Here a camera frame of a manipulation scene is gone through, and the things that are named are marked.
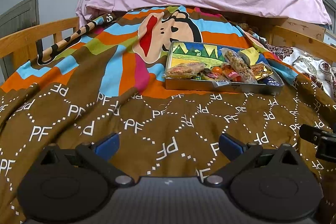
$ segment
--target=gold wrapper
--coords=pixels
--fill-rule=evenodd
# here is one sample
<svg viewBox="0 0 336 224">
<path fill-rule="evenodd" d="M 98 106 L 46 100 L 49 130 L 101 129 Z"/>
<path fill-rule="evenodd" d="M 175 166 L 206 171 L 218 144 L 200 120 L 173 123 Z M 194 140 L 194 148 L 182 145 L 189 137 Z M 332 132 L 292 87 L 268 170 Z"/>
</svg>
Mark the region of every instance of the gold wrapper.
<svg viewBox="0 0 336 224">
<path fill-rule="evenodd" d="M 272 71 L 268 70 L 264 64 L 255 64 L 251 66 L 251 70 L 257 81 L 262 80 L 273 74 Z"/>
</svg>

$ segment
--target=metal screw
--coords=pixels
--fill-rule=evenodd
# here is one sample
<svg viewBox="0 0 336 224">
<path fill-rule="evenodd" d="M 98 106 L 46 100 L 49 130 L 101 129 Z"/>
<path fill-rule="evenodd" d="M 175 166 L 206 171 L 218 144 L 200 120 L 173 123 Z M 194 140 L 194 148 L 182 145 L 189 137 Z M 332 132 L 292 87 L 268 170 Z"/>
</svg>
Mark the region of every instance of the metal screw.
<svg viewBox="0 0 336 224">
<path fill-rule="evenodd" d="M 132 181 L 132 178 L 129 176 L 118 176 L 115 179 L 115 182 L 120 184 L 120 185 L 125 185 L 128 184 Z"/>
<path fill-rule="evenodd" d="M 217 175 L 212 175 L 207 177 L 207 182 L 213 185 L 217 185 L 223 182 L 223 178 Z"/>
</svg>

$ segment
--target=cartoon face print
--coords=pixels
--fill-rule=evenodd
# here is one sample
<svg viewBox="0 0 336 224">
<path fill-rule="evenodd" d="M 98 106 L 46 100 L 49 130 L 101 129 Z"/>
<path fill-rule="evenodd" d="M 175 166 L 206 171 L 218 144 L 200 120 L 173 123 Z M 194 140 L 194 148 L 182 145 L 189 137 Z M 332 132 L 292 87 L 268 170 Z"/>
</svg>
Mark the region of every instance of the cartoon face print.
<svg viewBox="0 0 336 224">
<path fill-rule="evenodd" d="M 161 51 L 168 51 L 173 41 L 202 42 L 201 32 L 189 14 L 176 10 L 163 20 L 164 12 L 149 14 L 138 30 L 139 43 L 133 51 L 148 64 L 156 62 Z"/>
</svg>

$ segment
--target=floral pillowcase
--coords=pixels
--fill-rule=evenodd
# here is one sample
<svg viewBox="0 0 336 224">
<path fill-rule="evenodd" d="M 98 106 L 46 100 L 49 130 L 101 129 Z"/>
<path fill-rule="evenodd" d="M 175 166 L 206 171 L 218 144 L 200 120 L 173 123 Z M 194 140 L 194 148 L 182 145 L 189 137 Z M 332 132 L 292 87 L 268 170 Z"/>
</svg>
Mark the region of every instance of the floral pillowcase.
<svg viewBox="0 0 336 224">
<path fill-rule="evenodd" d="M 306 75 L 333 100 L 336 100 L 336 68 L 331 68 L 323 59 L 313 57 L 295 47 L 267 46 L 284 63 Z"/>
</svg>

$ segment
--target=blue wrapper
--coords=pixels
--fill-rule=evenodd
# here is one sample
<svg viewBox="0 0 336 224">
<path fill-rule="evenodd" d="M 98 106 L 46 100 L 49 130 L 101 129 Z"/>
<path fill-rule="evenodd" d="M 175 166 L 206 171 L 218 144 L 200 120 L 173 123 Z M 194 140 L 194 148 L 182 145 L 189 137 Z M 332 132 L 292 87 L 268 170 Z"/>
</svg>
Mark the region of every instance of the blue wrapper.
<svg viewBox="0 0 336 224">
<path fill-rule="evenodd" d="M 271 77 L 266 77 L 265 79 L 261 80 L 261 82 L 263 82 L 266 85 L 280 86 L 280 84 Z"/>
</svg>

